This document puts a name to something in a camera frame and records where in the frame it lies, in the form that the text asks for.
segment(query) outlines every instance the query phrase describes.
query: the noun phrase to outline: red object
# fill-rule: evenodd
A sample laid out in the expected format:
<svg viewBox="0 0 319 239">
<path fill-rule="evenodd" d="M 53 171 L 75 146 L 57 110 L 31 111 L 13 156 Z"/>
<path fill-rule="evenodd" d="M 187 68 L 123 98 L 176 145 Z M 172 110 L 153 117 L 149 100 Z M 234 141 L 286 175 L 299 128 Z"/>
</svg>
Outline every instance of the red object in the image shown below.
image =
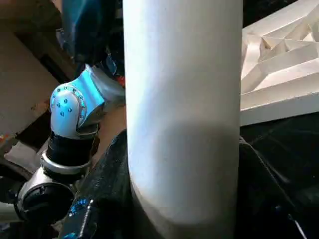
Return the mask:
<svg viewBox="0 0 319 239">
<path fill-rule="evenodd" d="M 124 76 L 116 76 L 117 82 L 120 83 L 121 86 L 125 87 L 125 77 Z"/>
</svg>

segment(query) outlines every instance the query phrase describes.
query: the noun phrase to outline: white pipe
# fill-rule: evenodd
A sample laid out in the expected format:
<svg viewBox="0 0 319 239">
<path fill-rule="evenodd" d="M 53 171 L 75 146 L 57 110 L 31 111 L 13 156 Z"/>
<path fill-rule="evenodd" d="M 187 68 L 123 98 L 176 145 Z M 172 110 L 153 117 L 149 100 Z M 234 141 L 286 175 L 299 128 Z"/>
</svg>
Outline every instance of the white pipe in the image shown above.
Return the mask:
<svg viewBox="0 0 319 239">
<path fill-rule="evenodd" d="M 139 239 L 233 237 L 241 22 L 241 0 L 124 0 Z"/>
</svg>

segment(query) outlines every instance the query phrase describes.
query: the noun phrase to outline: blue sticker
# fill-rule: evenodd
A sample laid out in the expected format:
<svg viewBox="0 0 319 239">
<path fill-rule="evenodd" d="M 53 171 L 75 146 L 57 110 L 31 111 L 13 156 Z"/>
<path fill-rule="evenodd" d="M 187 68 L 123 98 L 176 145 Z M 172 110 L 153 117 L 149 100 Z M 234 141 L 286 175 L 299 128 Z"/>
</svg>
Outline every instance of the blue sticker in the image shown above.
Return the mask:
<svg viewBox="0 0 319 239">
<path fill-rule="evenodd" d="M 85 208 L 87 205 L 88 201 L 86 199 L 80 199 L 78 200 L 71 208 L 70 208 L 70 213 L 69 217 L 74 216 L 79 210 Z"/>
<path fill-rule="evenodd" d="M 75 233 L 70 233 L 70 234 L 63 237 L 63 239 L 75 239 L 75 238 L 76 238 Z"/>
</svg>

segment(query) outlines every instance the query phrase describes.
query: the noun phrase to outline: metal ring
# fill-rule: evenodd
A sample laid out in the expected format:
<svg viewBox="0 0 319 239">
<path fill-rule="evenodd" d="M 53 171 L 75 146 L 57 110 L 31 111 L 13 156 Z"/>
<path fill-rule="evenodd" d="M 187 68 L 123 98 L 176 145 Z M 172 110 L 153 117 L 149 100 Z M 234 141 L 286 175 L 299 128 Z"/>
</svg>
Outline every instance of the metal ring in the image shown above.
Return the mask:
<svg viewBox="0 0 319 239">
<path fill-rule="evenodd" d="M 62 175 L 76 175 L 79 173 L 85 172 L 85 170 L 90 166 L 91 162 L 83 164 L 81 166 L 63 166 L 61 164 L 57 164 L 52 162 L 47 156 L 46 151 L 44 151 L 41 155 L 41 165 L 44 168 L 49 169 L 54 173 L 59 173 Z"/>
</svg>

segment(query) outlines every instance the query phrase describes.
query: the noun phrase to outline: white pillar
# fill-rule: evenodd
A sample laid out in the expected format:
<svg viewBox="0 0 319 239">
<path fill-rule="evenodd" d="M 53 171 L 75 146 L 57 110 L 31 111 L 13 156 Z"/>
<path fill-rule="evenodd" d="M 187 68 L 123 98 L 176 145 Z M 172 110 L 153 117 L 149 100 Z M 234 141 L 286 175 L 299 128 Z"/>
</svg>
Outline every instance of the white pillar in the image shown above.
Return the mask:
<svg viewBox="0 0 319 239">
<path fill-rule="evenodd" d="M 137 238 L 232 238 L 242 0 L 123 2 Z"/>
</svg>

